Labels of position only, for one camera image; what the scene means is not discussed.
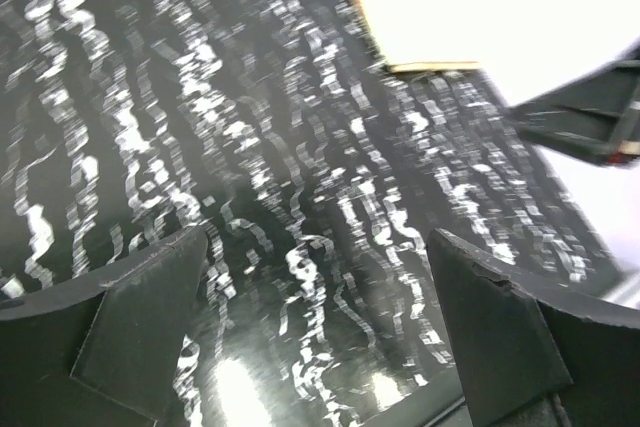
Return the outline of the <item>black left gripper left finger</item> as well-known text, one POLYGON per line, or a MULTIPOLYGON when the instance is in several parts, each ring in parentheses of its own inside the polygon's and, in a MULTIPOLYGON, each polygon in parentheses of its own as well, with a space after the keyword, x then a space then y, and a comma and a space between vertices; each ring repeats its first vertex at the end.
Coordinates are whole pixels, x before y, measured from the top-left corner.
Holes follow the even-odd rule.
POLYGON ((71 377, 149 420, 160 420, 172 388, 208 239, 181 230, 114 263, 71 377))

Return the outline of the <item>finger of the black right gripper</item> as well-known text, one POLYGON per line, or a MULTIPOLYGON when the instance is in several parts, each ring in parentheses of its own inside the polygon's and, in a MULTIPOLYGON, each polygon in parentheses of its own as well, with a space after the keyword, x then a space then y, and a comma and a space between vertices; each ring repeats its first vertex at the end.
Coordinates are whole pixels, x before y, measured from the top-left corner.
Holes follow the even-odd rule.
POLYGON ((639 61, 622 59, 513 106, 507 118, 523 141, 592 165, 639 159, 639 61))

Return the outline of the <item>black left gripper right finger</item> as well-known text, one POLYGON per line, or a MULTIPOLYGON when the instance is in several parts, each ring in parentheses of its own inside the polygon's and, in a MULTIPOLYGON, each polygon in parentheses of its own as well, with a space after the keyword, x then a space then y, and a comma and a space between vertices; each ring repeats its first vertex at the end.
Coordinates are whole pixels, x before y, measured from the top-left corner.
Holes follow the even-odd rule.
POLYGON ((442 229, 427 253, 471 420, 496 426, 572 383, 537 301, 515 268, 442 229))

